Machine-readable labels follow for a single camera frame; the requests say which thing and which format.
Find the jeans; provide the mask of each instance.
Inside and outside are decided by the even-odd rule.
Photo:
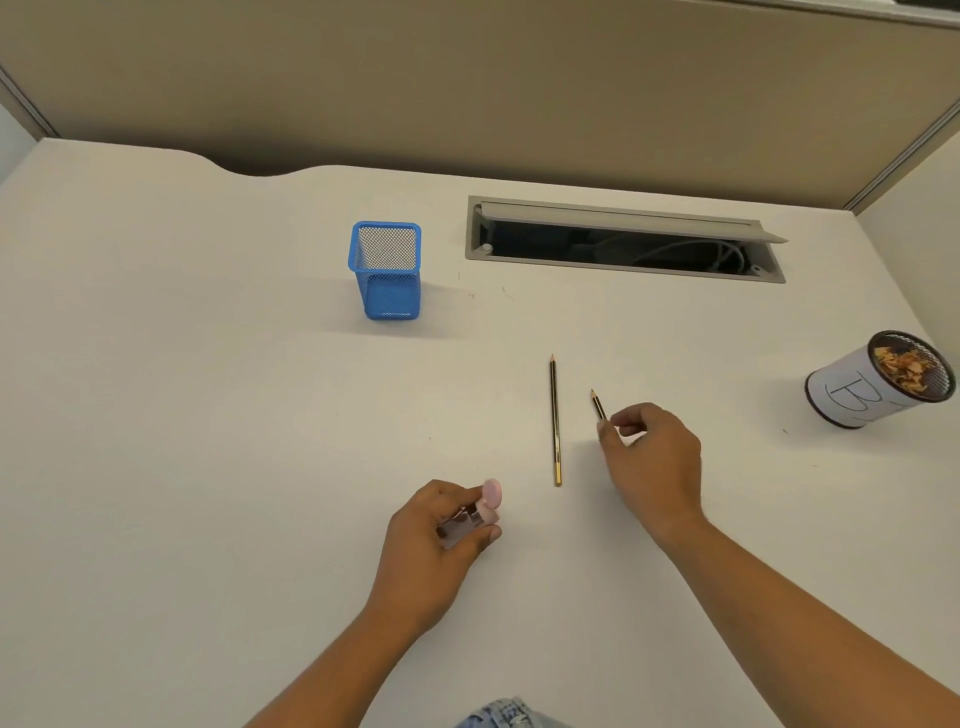
[[[502,698],[473,711],[457,728],[570,728],[551,717],[530,710],[515,697]]]

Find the blue mesh pencil holder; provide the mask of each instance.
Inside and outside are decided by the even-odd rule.
[[[420,226],[361,222],[350,237],[350,270],[370,319],[420,316]]]

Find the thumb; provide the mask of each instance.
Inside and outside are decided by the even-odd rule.
[[[610,420],[601,420],[597,423],[597,434],[600,435],[600,447],[603,448],[604,457],[608,462],[615,457],[618,452],[626,449],[623,440],[620,439],[620,433],[612,425]]]
[[[484,552],[490,544],[503,534],[498,525],[488,525],[477,528],[462,538],[447,554],[446,558],[456,565],[460,578],[467,576],[467,571],[477,560],[477,556]]]

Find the pencil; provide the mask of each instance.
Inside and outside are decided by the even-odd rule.
[[[550,410],[553,415],[553,476],[558,487],[564,484],[560,471],[560,410],[557,409],[557,359],[550,354]]]
[[[600,398],[597,397],[597,393],[592,389],[590,390],[590,398],[593,400],[593,407],[597,411],[597,417],[601,420],[606,420],[607,413],[603,411],[603,404],[600,403]]]

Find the hand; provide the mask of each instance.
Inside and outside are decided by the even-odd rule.
[[[646,434],[627,446],[617,427],[625,437]],[[706,521],[700,505],[700,441],[676,415],[649,402],[634,404],[597,430],[613,484],[660,547],[682,527]]]
[[[366,610],[413,630],[413,639],[446,614],[477,556],[496,541],[500,526],[478,528],[446,550],[437,526],[475,503],[482,487],[431,480],[390,519]]]

